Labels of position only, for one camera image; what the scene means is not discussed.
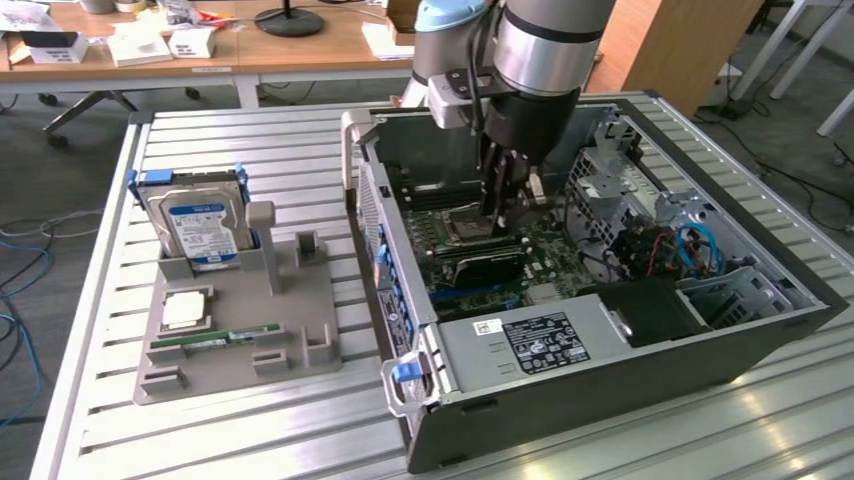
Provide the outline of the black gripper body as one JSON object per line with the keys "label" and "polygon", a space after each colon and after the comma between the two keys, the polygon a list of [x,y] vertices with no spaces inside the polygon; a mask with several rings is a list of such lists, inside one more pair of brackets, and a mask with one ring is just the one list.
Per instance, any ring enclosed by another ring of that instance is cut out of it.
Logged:
{"label": "black gripper body", "polygon": [[477,167],[496,152],[515,151],[528,166],[540,166],[561,138],[579,101],[579,92],[535,96],[523,92],[489,98]]}

